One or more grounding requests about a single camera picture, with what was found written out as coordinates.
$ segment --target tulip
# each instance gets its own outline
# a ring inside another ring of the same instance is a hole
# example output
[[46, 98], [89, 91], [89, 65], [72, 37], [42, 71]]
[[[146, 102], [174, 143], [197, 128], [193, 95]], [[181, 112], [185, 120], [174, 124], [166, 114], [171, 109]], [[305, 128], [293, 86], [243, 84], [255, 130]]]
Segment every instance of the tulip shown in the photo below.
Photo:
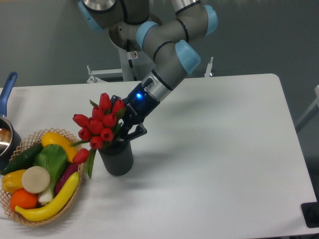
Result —
[[104, 117], [104, 111], [99, 106], [94, 106], [92, 110], [92, 118], [102, 121]]
[[73, 120], [82, 128], [88, 126], [88, 118], [82, 114], [75, 114]]
[[114, 113], [110, 113], [108, 115], [105, 115], [102, 119], [102, 123], [104, 124], [105, 127], [113, 127], [117, 123], [117, 118]]
[[82, 128], [79, 132], [79, 137], [83, 141], [89, 141], [92, 137], [92, 134], [88, 128]]
[[101, 121], [91, 119], [89, 120], [88, 128], [93, 134], [100, 134], [104, 126]]
[[118, 99], [117, 101], [115, 101], [113, 109], [112, 109], [112, 113], [116, 113], [117, 111], [119, 111], [120, 109], [125, 108], [125, 104], [122, 100]]
[[106, 93], [102, 93], [100, 96], [100, 102], [99, 102], [99, 107], [104, 110], [107, 111], [111, 108], [111, 100], [108, 94]]
[[99, 149], [103, 147], [103, 140], [99, 136], [93, 136], [90, 140], [92, 149]]
[[110, 128], [104, 128], [100, 136], [103, 141], [112, 141], [114, 137], [113, 132]]
[[73, 162], [76, 164], [85, 163], [90, 156], [90, 152], [86, 148], [80, 149], [73, 157]]

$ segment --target wicker basket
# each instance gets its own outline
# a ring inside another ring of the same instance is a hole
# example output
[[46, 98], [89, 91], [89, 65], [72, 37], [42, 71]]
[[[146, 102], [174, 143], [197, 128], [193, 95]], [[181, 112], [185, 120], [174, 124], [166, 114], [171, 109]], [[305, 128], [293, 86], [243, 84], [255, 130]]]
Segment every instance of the wicker basket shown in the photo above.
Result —
[[[21, 152], [23, 152], [24, 150], [26, 150], [27, 148], [29, 148], [30, 146], [33, 146], [37, 143], [41, 142], [41, 138], [42, 136], [47, 133], [47, 132], [56, 132], [59, 133], [61, 135], [63, 135], [64, 137], [66, 137], [71, 143], [74, 143], [76, 141], [78, 141], [78, 139], [71, 133], [67, 132], [64, 129], [45, 129], [45, 130], [40, 130], [39, 132], [34, 133], [34, 135], [29, 135], [29, 138], [26, 138], [24, 141], [22, 141], [20, 143], [20, 146], [18, 146], [16, 148], [16, 151], [13, 153], [13, 155], [11, 156], [11, 160], [13, 158], [15, 158], [18, 154], [20, 154]], [[81, 145], [76, 146], [77, 150], [81, 149]], [[29, 226], [29, 227], [36, 227], [36, 226], [41, 226], [41, 225], [45, 225], [47, 223], [50, 223], [54, 220], [56, 220], [57, 218], [59, 218], [62, 214], [64, 214], [69, 207], [71, 206], [71, 204], [73, 203], [79, 188], [80, 188], [80, 184], [81, 184], [81, 180], [82, 180], [82, 176], [83, 176], [83, 171], [84, 171], [84, 164], [80, 164], [79, 165], [79, 175], [80, 175], [80, 181], [79, 184], [77, 186], [77, 188], [75, 189], [75, 192], [73, 193], [72, 197], [70, 198], [70, 200], [67, 202], [67, 204], [62, 208], [62, 210], [60, 212], [58, 212], [55, 216], [41, 221], [41, 222], [31, 222], [27, 219], [25, 219], [22, 215], [20, 215], [19, 213], [15, 213], [11, 210], [10, 207], [10, 198], [11, 198], [11, 194], [8, 192], [5, 192], [3, 189], [0, 190], [0, 203], [2, 204], [2, 207], [4, 208], [4, 213], [14, 222], [20, 223], [24, 226]]]

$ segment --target blue led light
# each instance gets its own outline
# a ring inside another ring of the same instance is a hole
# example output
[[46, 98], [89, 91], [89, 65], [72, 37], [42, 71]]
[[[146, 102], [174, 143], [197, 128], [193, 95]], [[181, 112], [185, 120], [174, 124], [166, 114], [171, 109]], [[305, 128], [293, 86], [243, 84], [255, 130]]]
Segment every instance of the blue led light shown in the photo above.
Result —
[[140, 92], [137, 92], [137, 93], [136, 93], [136, 98], [137, 98], [138, 100], [141, 100], [141, 99], [143, 99], [143, 95], [142, 95]]

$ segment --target purple eggplant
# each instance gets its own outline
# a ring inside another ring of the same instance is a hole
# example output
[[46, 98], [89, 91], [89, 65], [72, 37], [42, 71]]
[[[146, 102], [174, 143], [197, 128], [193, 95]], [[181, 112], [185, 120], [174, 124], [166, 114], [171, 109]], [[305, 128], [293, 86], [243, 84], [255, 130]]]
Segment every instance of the purple eggplant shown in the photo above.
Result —
[[65, 169], [64, 173], [62, 174], [61, 178], [59, 181], [56, 183], [55, 188], [54, 188], [54, 193], [57, 195], [63, 185], [65, 184], [66, 180], [74, 173], [78, 171], [79, 165], [76, 163], [71, 163], [67, 168]]

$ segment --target blue pot handle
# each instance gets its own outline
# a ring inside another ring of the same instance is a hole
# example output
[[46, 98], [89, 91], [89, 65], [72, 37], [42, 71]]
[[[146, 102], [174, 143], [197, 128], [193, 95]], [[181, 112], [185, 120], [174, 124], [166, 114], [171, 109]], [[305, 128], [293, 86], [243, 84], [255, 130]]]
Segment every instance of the blue pot handle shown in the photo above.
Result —
[[11, 72], [8, 76], [8, 79], [5, 82], [4, 88], [0, 95], [0, 116], [6, 117], [6, 106], [8, 103], [9, 95], [15, 84], [18, 74], [16, 72]]

